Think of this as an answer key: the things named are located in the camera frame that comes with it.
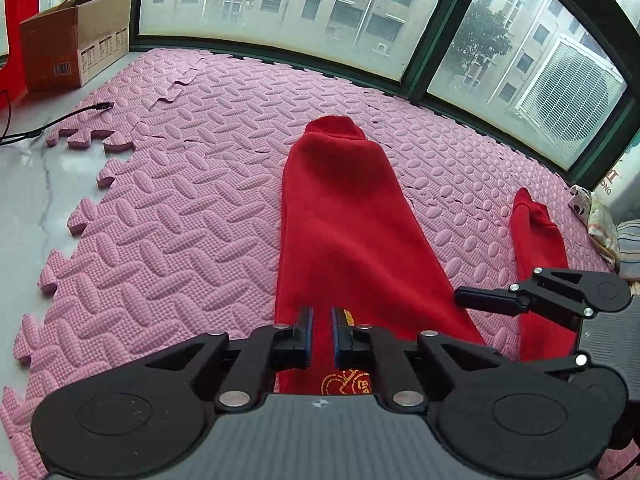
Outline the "red fleece trousers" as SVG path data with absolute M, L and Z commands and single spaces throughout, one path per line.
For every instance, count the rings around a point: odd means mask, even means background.
M 334 363 L 331 312 L 412 339 L 421 330 L 478 344 L 482 335 L 414 216 L 382 148 L 348 117 L 320 117 L 292 146 L 282 177 L 274 318 L 311 308 L 311 360 L 279 377 L 284 393 L 361 394 L 361 368 Z

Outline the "floral patterned cloth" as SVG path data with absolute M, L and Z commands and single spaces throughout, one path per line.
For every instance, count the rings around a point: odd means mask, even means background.
M 597 194 L 579 185 L 570 188 L 568 206 L 582 222 L 596 251 L 612 271 L 620 267 L 620 243 L 608 206 Z

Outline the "striped folded cloth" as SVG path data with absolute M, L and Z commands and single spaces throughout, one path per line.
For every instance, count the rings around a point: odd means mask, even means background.
M 640 220 L 628 220 L 617 226 L 620 245 L 618 275 L 626 281 L 640 281 Z

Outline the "pink foam floor mat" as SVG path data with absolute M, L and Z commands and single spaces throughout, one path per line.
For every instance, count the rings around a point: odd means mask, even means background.
M 306 125 L 350 118 L 392 166 L 455 291 L 506 289 L 536 268 L 610 273 L 546 167 L 451 119 L 285 65 L 155 49 L 83 100 L 47 136 L 111 158 L 51 252 L 14 356 L 24 396 L 1 422 L 23 479 L 634 479 L 639 401 L 545 374 L 459 375 L 426 410 L 371 393 L 273 393 L 217 410 L 151 356 L 274 318 L 283 170 Z M 533 312 L 467 310 L 512 361 L 574 356 L 576 333 Z

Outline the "brown cardboard box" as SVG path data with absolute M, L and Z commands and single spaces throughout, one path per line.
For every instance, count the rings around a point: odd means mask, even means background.
M 129 52 L 131 0 L 66 0 L 21 22 L 30 92 L 77 89 Z

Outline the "white air conditioner unit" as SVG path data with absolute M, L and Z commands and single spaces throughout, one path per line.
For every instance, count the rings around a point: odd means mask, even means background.
M 626 90 L 617 68 L 561 35 L 515 104 L 526 122 L 575 155 L 590 142 Z

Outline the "red plastic stool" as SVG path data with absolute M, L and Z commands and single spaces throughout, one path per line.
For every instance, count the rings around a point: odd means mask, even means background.
M 1 108 L 6 108 L 26 91 L 24 55 L 20 26 L 39 12 L 38 0 L 4 0 L 9 56 L 1 67 Z

